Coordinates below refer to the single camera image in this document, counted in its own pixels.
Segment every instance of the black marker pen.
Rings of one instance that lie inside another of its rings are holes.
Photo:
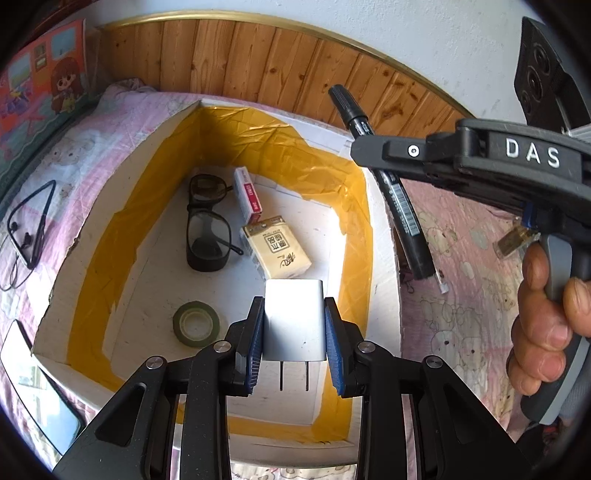
[[[361,135],[374,135],[368,116],[365,115],[344,86],[333,85],[329,90],[329,95],[339,111],[344,125],[354,138]],[[392,212],[394,226],[414,278],[422,280],[435,275],[443,292],[439,275],[437,275],[438,272],[433,264],[429,245],[400,178],[391,171],[370,170],[374,174],[386,204]]]

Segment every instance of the cartoon girl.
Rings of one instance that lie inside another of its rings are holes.
[[[52,110],[55,113],[73,112],[76,100],[83,93],[78,62],[72,57],[61,59],[51,72]]]

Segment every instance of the metal screw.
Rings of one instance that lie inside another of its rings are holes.
[[[225,340],[220,340],[219,342],[216,342],[213,345],[213,349],[217,353],[227,352],[228,350],[230,350],[230,348],[232,348],[232,344],[230,342],[225,341]]]
[[[362,353],[371,353],[375,350],[375,345],[372,342],[368,342],[365,340],[363,342],[359,342],[357,348]]]
[[[441,360],[437,355],[430,355],[425,360],[425,363],[430,368],[441,368],[443,366],[443,360]]]
[[[416,145],[411,145],[410,147],[408,147],[408,154],[413,158],[418,157],[418,154],[419,154],[418,147]]]
[[[162,360],[161,356],[151,356],[146,360],[146,367],[150,370],[156,370],[164,365],[164,360]]]

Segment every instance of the white wall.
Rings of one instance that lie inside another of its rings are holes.
[[[184,9],[255,12],[316,25],[404,63],[475,116],[524,122],[513,79],[521,17],[537,17],[523,0],[99,0],[82,15],[97,26]]]

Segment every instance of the blue gripper pad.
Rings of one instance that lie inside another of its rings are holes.
[[[326,358],[329,361],[330,377],[337,393],[342,396],[345,393],[343,355],[340,351],[333,318],[326,302],[324,304],[324,322],[326,327]]]
[[[258,373],[261,367],[262,356],[262,321],[265,316],[265,309],[259,309],[256,317],[255,329],[252,334],[251,347],[248,350],[247,368],[246,368],[246,385],[250,393],[256,387],[258,380]]]

